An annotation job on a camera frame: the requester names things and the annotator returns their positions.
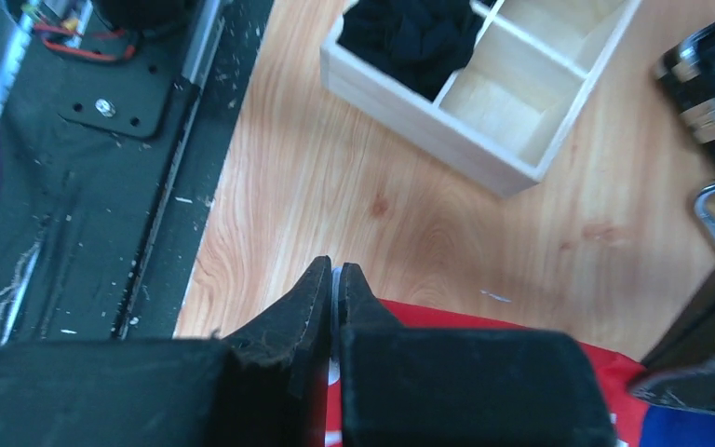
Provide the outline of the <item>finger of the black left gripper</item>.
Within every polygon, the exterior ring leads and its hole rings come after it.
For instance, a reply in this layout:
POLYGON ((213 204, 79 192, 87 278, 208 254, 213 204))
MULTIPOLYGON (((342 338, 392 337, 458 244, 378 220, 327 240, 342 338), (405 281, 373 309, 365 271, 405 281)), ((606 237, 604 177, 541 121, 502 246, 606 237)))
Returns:
POLYGON ((642 365, 629 394, 657 406, 715 414, 715 271, 642 365))

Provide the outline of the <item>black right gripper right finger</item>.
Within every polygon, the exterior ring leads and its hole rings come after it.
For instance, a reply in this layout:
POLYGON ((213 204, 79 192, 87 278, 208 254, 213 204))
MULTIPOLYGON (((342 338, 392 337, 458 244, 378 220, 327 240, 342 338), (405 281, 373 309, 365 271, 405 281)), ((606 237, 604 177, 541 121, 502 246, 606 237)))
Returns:
POLYGON ((357 264, 339 274, 346 446, 613 446, 586 353, 562 332, 413 328, 357 264))

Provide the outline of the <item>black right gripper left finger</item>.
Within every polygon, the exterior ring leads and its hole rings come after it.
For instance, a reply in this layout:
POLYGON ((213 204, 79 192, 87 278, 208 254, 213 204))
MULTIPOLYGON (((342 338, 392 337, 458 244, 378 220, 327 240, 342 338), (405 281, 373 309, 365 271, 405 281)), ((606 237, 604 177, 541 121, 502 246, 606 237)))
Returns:
POLYGON ((0 349, 0 446, 321 446, 331 260, 224 338, 0 349))

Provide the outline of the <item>blue underwear white waistband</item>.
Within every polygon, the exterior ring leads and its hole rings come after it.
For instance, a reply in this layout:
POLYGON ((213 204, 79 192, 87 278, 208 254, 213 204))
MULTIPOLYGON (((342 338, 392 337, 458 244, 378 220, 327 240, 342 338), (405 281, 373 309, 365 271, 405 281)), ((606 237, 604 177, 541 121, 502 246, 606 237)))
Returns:
POLYGON ((652 406, 645 416, 639 445, 714 447, 715 415, 652 406))

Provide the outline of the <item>rolled black underwear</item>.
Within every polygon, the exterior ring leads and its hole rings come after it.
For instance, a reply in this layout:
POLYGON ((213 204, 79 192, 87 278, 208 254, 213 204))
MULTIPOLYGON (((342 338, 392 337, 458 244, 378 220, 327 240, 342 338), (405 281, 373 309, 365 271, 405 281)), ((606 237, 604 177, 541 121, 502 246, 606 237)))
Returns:
POLYGON ((483 23, 468 0, 362 0, 344 13, 338 43, 433 101, 471 60, 483 23))

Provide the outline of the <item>wooden compartment tray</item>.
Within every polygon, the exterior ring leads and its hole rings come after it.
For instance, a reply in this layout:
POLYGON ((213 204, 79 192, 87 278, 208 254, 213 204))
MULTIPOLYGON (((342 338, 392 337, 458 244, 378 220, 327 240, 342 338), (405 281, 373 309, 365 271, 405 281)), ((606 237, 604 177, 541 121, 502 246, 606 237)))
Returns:
POLYGON ((475 52, 426 99, 339 43, 325 88, 501 197, 539 184, 639 8, 636 1, 472 3, 475 52))

